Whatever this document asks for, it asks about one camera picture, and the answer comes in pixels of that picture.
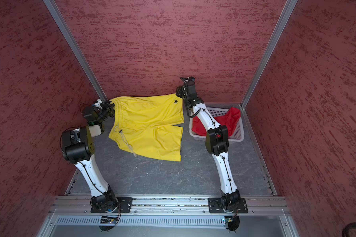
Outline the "yellow shorts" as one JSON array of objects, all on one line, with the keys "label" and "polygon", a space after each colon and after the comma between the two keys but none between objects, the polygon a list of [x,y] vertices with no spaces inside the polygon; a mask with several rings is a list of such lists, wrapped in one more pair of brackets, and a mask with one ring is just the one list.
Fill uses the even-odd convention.
[{"label": "yellow shorts", "polygon": [[183,100],[175,94],[111,100],[115,120],[109,138],[136,156],[180,162]]}]

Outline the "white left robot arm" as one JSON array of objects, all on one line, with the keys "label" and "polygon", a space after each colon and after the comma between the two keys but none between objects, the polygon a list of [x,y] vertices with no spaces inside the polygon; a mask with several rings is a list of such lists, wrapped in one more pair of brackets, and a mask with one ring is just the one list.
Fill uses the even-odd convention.
[{"label": "white left robot arm", "polygon": [[99,106],[87,106],[83,109],[83,116],[88,125],[65,130],[60,137],[60,149],[64,159],[81,172],[90,189],[91,212],[120,213],[119,201],[96,163],[93,140],[104,133],[103,122],[114,117],[114,105],[105,101]]}]

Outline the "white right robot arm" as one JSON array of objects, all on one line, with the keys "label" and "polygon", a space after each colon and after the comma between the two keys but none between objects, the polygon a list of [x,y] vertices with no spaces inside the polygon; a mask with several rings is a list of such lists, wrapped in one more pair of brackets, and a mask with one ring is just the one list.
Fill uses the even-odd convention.
[{"label": "white right robot arm", "polygon": [[214,119],[204,101],[197,95],[195,78],[180,79],[183,84],[177,87],[176,96],[183,99],[187,116],[198,118],[206,129],[205,146],[215,161],[220,178],[222,193],[220,207],[227,213],[237,213],[237,206],[242,204],[242,200],[228,162],[228,129]]}]

